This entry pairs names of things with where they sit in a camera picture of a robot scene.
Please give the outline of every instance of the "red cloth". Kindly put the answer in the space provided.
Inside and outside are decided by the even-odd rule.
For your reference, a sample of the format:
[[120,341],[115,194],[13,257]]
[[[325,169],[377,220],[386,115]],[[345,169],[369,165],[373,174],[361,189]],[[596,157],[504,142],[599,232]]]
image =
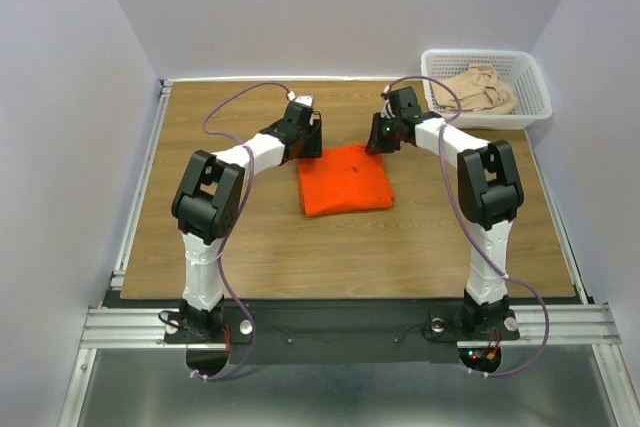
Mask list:
[[308,217],[389,209],[393,191],[379,154],[364,145],[324,149],[319,159],[299,159],[300,198]]

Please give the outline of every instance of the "crumpled towel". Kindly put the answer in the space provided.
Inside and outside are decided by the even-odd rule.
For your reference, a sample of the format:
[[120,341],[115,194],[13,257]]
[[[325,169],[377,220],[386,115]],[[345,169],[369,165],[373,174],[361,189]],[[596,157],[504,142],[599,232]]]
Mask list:
[[[455,92],[464,112],[474,114],[510,114],[518,105],[513,89],[502,81],[491,64],[471,64],[463,73],[442,80]],[[457,106],[449,92],[432,84],[438,105],[456,111]]]
[[393,191],[382,156],[364,145],[324,149],[319,159],[298,159],[300,200],[307,217],[390,209]]

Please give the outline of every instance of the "white plastic basket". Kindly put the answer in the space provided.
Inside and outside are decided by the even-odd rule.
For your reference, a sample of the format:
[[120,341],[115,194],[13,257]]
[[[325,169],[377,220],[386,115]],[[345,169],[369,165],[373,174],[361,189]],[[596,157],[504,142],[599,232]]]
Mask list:
[[[535,59],[526,52],[504,50],[454,50],[434,49],[422,54],[422,74],[438,80],[448,79],[469,68],[469,64],[492,64],[502,80],[511,85],[518,105],[508,115],[463,113],[453,125],[466,129],[520,130],[536,120],[551,117],[551,100],[540,68]],[[431,84],[424,82],[424,95],[429,110],[443,117],[453,113],[436,104]]]

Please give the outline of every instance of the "wooden tabletop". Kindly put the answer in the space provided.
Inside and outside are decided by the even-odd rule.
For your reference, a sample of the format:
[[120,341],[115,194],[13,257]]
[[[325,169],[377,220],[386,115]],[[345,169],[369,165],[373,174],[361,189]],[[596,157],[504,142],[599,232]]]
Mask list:
[[[175,83],[122,289],[123,298],[179,298],[184,248],[170,206],[198,149],[232,146],[201,130],[202,119],[246,83]],[[325,147],[366,143],[383,82],[289,82],[322,112]],[[413,84],[426,102],[419,83]],[[232,102],[209,124],[249,139],[286,107],[277,87]],[[509,240],[507,268],[546,296],[574,295],[529,145],[522,131],[473,131],[513,146],[525,192]],[[469,276],[469,243],[448,203],[438,158],[411,145],[384,157],[394,190],[390,210],[307,218],[296,163],[261,173],[228,243],[225,269],[245,298],[459,297]],[[455,184],[455,172],[450,170]],[[512,296],[528,296],[517,286]]]

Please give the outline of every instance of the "wall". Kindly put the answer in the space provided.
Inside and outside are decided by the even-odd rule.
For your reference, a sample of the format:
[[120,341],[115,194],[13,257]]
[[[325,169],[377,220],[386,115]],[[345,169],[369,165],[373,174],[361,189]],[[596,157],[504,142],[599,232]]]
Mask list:
[[157,80],[116,0],[0,0],[0,412],[56,425]]
[[416,73],[430,47],[529,51],[560,0],[119,0],[163,78]]
[[531,130],[586,287],[611,303],[640,386],[638,0],[562,0],[533,49],[554,116]]

